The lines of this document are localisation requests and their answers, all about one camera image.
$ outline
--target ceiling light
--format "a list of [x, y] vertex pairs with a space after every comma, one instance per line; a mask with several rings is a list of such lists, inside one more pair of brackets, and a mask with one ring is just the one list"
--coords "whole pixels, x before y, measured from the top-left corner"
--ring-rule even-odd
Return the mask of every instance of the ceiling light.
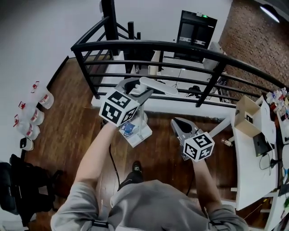
[[279, 23], [279, 15], [277, 11], [270, 5], [264, 4], [260, 6], [261, 10], [263, 10], [267, 15], [269, 15], [272, 19]]

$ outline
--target red label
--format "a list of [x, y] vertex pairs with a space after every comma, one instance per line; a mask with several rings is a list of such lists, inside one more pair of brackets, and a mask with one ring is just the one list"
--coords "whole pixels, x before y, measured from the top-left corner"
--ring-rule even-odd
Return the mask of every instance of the red label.
[[38, 114], [38, 111], [35, 110], [34, 115], [31, 118], [32, 121], [35, 121], [37, 119], [37, 114]]
[[42, 100], [40, 100], [40, 103], [45, 103], [48, 100], [48, 95], [45, 95]]
[[32, 132], [33, 132], [33, 126], [32, 126], [32, 124], [30, 124], [28, 132], [26, 133], [26, 135], [31, 136]]
[[281, 100], [284, 100], [285, 99], [285, 97], [284, 97], [284, 95], [281, 95], [280, 97], [279, 97], [279, 100], [281, 101]]

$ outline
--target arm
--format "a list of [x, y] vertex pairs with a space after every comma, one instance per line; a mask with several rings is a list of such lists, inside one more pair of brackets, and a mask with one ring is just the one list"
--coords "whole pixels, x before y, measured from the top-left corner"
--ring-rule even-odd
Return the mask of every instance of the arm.
[[235, 214], [235, 209], [230, 205], [222, 205], [218, 188], [210, 175], [204, 160], [194, 162], [197, 195], [200, 206], [207, 209], [210, 219], [207, 230], [246, 231], [248, 225]]
[[116, 128], [115, 125], [107, 123], [100, 130], [80, 162], [74, 183], [84, 182], [96, 188]]
[[66, 202], [51, 219], [52, 230], [88, 230], [98, 219], [95, 188], [116, 128], [106, 124], [86, 151]]
[[210, 213], [221, 208], [221, 197], [204, 160], [194, 162], [197, 195], [201, 208]]

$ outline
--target sleeve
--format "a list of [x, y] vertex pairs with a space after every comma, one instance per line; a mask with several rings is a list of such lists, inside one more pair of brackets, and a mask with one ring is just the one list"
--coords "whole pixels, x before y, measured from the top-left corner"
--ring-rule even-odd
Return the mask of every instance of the sleeve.
[[222, 205], [209, 215], [209, 230], [230, 230], [230, 231], [248, 231], [247, 223], [236, 215], [235, 209], [231, 205]]
[[53, 231], [89, 230], [98, 218], [98, 203], [93, 188], [83, 182], [72, 185], [66, 202], [51, 219]]

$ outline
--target brick wall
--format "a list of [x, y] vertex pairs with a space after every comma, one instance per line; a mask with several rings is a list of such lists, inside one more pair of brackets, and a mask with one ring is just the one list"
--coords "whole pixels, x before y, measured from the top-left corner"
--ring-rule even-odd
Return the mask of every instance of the brick wall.
[[[289, 86], [289, 22], [276, 23], [253, 0], [234, 0], [220, 39], [227, 55], [247, 62]], [[269, 89], [277, 87], [260, 77], [228, 66], [228, 74], [249, 80]], [[229, 86], [261, 93], [251, 86], [229, 81]], [[240, 98], [234, 92], [232, 96]]]

